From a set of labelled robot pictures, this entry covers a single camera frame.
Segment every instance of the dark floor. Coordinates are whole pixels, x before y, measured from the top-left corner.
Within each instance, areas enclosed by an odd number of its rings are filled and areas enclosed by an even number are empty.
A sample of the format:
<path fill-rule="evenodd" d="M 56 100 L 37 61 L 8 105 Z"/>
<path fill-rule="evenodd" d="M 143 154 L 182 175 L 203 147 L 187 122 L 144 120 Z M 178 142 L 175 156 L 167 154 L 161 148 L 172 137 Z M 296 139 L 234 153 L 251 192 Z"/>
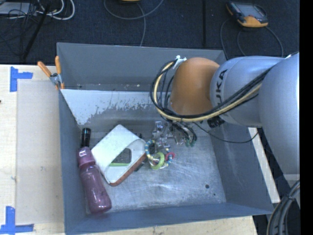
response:
<path fill-rule="evenodd" d="M 38 6 L 36 0 L 8 1 L 31 1 Z M 252 31 L 244 31 L 231 18 L 225 6 L 228 1 L 142 0 L 137 4 L 121 4 L 118 0 L 73 0 L 75 13 L 70 20 L 47 16 L 40 28 L 42 14 L 29 13 L 19 19 L 10 19 L 13 14 L 3 14 L 0 15 L 0 64 L 43 61 L 54 65 L 57 42 L 223 49 L 228 59 L 243 55 L 285 57 L 299 51 L 300 0 L 232 0 L 257 4 L 266 11 L 268 26 Z M 53 0 L 51 9 L 60 6 L 60 0 Z M 66 13 L 58 16 L 71 14 L 69 0 L 65 6 Z M 275 159 L 270 153 L 267 156 L 283 195 L 288 192 L 284 187 L 286 181 Z M 255 224 L 259 234 L 265 234 L 266 217 L 255 217 Z"/>

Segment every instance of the black bottle cap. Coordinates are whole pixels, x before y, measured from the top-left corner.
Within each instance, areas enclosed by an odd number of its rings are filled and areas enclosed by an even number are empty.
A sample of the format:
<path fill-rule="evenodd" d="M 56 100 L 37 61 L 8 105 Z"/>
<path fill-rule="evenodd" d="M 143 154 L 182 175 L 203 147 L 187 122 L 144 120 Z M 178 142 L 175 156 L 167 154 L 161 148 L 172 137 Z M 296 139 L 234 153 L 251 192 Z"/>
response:
<path fill-rule="evenodd" d="M 81 147 L 85 147 L 85 146 L 89 147 L 90 135 L 91 135 L 91 130 L 89 128 L 84 128 L 82 131 Z"/>

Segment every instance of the orange device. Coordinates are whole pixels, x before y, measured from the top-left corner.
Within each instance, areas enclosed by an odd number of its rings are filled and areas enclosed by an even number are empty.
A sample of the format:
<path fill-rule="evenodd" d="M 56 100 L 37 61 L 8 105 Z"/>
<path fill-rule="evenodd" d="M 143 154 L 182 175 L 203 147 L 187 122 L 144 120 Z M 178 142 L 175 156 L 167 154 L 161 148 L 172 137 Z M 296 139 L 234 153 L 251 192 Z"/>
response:
<path fill-rule="evenodd" d="M 268 25 L 264 9 L 252 3 L 229 1 L 226 8 L 231 16 L 242 26 L 259 28 Z"/>

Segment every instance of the pink water bottle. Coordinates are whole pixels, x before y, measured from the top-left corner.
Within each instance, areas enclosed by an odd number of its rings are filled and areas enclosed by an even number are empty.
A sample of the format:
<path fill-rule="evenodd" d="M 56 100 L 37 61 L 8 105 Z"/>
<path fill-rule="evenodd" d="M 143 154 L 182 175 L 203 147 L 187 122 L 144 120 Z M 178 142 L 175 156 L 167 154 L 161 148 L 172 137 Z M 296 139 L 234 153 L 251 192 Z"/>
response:
<path fill-rule="evenodd" d="M 89 146 L 90 129 L 83 129 L 82 145 L 77 151 L 79 174 L 91 214 L 103 213 L 112 208 L 111 199 L 104 187 L 101 172 Z"/>

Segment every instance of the yellow cable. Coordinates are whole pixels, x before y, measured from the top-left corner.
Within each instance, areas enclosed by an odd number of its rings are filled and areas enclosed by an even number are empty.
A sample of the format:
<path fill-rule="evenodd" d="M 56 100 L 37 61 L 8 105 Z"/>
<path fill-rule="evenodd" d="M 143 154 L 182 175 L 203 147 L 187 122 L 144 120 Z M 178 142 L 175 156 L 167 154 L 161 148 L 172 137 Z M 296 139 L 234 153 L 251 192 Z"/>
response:
<path fill-rule="evenodd" d="M 174 62 L 171 62 L 169 63 L 166 67 L 164 67 L 164 70 L 168 69 Z M 153 95 L 153 98 L 154 98 L 154 101 L 157 102 L 157 87 L 158 87 L 158 84 L 162 78 L 163 74 L 161 74 L 157 80 L 156 80 L 156 83 L 155 83 L 155 87 L 154 87 L 154 95 Z M 261 84 L 259 84 L 257 87 L 255 87 L 253 90 L 251 90 L 250 92 L 248 92 L 246 95 L 244 95 L 243 97 L 239 98 L 237 101 L 227 105 L 226 107 L 214 112 L 214 113 L 211 113 L 209 115 L 206 115 L 206 116 L 202 116 L 202 117 L 194 117 L 194 118 L 182 118 L 182 117 L 173 117 L 173 116 L 170 116 L 170 115 L 167 115 L 166 113 L 164 113 L 162 110 L 160 110 L 159 108 L 156 108 L 157 111 L 162 115 L 164 116 L 165 118 L 167 119 L 170 119 L 170 120 L 173 120 L 173 121 L 184 121 L 184 122 L 197 122 L 197 121 L 202 121 L 202 120 L 207 120 L 209 118 L 213 118 L 213 117 L 216 117 L 218 115 L 221 115 L 223 114 L 224 112 L 234 108 L 235 106 L 239 105 L 240 103 L 244 102 L 249 96 L 251 96 L 252 94 L 256 93 L 261 87 Z"/>

